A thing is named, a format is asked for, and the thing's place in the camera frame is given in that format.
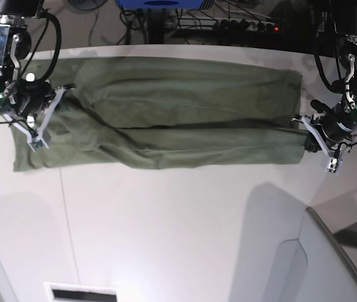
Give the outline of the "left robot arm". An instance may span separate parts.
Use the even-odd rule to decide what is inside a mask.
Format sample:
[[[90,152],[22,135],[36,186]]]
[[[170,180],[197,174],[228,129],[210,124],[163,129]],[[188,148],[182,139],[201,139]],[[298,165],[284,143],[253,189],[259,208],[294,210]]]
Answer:
[[[353,147],[352,135],[357,130],[357,1],[311,1],[310,4],[326,13],[331,33],[317,37],[314,44],[314,59],[325,87],[341,95],[333,108],[314,99],[310,105],[320,117],[312,119],[312,126],[319,132],[323,142],[332,150]],[[335,45],[336,63],[343,66],[345,75],[329,82],[319,56],[321,46]]]

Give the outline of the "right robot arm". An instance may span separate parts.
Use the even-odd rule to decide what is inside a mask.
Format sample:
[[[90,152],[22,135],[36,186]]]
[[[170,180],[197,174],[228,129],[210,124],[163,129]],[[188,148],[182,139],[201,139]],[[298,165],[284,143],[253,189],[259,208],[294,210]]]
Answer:
[[[23,78],[27,67],[24,59],[31,60],[36,52],[25,21],[44,19],[56,31],[55,52],[48,70],[31,82]],[[43,9],[43,1],[0,1],[0,116],[4,114],[27,118],[46,109],[55,97],[48,78],[57,63],[62,34],[58,19]]]

